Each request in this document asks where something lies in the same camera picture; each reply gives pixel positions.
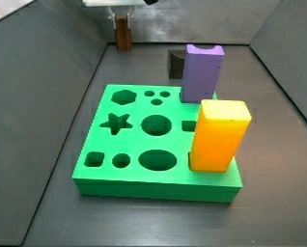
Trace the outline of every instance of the green shape sorter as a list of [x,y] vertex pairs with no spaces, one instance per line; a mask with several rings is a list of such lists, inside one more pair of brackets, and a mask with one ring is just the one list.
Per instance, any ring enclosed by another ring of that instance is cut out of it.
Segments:
[[236,160],[224,174],[190,170],[200,105],[179,93],[107,85],[72,175],[83,195],[232,202],[243,187]]

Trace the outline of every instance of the white object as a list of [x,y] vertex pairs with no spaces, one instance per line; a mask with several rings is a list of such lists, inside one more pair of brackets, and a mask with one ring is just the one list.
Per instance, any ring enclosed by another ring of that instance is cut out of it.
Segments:
[[0,18],[15,12],[26,4],[34,0],[0,0]]
[[99,6],[124,6],[124,5],[144,5],[143,0],[83,0],[88,7]]

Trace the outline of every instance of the orange block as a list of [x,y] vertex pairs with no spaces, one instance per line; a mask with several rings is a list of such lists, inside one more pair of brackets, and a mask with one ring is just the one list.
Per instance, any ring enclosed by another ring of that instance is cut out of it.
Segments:
[[190,152],[190,168],[195,172],[224,173],[240,146],[251,114],[238,100],[202,100]]

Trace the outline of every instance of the star-shaped hole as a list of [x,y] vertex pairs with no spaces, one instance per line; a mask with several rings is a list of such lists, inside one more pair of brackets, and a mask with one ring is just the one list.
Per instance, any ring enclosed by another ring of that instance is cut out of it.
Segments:
[[100,127],[110,127],[111,134],[116,135],[122,128],[132,128],[134,126],[128,123],[130,114],[124,114],[118,117],[114,113],[108,114],[108,122],[102,123]]

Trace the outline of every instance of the purple rectangular prism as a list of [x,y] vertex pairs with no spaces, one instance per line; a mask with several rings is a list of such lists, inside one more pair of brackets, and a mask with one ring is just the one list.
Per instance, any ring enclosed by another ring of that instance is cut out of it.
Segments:
[[212,98],[223,57],[220,45],[214,49],[200,49],[187,44],[180,91],[183,103],[200,103],[203,99]]

